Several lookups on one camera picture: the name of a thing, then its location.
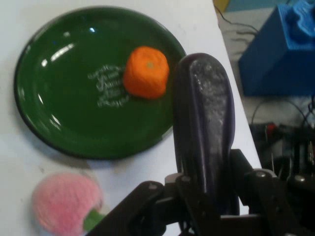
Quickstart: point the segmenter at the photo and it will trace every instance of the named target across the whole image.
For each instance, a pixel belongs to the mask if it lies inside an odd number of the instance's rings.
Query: metal bolt
[[[155,185],[155,184],[152,184],[152,183],[150,183],[150,185],[149,185],[149,189],[150,190],[155,190],[155,189],[157,189],[158,187]]]
[[[294,178],[296,181],[299,181],[299,182],[305,181],[305,178],[303,176],[295,176]]]
[[[263,177],[266,176],[266,174],[264,172],[262,172],[262,171],[259,171],[259,172],[256,173],[256,176],[260,177],[260,178],[263,178]]]
[[[188,176],[183,176],[183,177],[182,177],[182,181],[184,181],[184,182],[189,182],[189,181],[190,181],[190,177],[188,177]]]

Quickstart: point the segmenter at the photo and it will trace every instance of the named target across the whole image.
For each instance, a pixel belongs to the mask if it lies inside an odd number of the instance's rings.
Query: white table
[[[50,19],[80,7],[114,5],[140,11],[158,20],[180,41],[187,54],[216,57],[230,78],[236,112],[233,148],[240,148],[255,168],[260,167],[244,114],[217,17],[210,0],[9,0],[0,14],[0,222],[1,234],[47,235],[34,225],[31,194],[37,183],[56,172],[85,172],[97,179],[109,211],[145,180],[164,183],[176,172],[173,136],[153,148],[121,161],[78,160],[55,151],[24,125],[13,98],[13,73],[19,54],[34,32]],[[176,225],[165,235],[178,232]]]

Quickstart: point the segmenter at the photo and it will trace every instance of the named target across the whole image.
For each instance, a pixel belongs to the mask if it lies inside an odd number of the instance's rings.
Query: green leaf
[[[85,231],[90,231],[104,218],[104,216],[105,215],[102,215],[95,209],[91,210],[83,222],[83,229]]]

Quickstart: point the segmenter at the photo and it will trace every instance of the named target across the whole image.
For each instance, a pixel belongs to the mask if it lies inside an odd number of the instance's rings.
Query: floor
[[[242,10],[223,13],[224,17],[232,22],[249,24],[257,28],[262,27],[272,13],[273,8],[261,8],[256,10]],[[232,65],[234,76],[238,85],[238,89],[242,98],[245,113],[249,122],[251,122],[252,115],[257,105],[265,100],[267,97],[245,97],[242,91],[241,79],[238,69],[238,60],[244,50],[253,39],[252,34],[237,34],[237,32],[251,31],[248,27],[231,25],[225,22],[218,14],[219,27],[221,28],[226,49]],[[276,124],[287,124],[299,126],[303,121],[303,116],[298,110],[282,99],[288,99],[296,104],[304,113],[308,111],[308,103],[311,97],[272,97],[275,100],[270,103],[264,103],[256,113],[254,123],[270,122]],[[315,118],[310,116],[309,123],[315,124]]]

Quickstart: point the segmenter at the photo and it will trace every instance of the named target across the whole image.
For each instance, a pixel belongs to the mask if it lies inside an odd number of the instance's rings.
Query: yellow object
[[[213,0],[213,4],[220,9],[221,12],[224,12],[230,0]]]

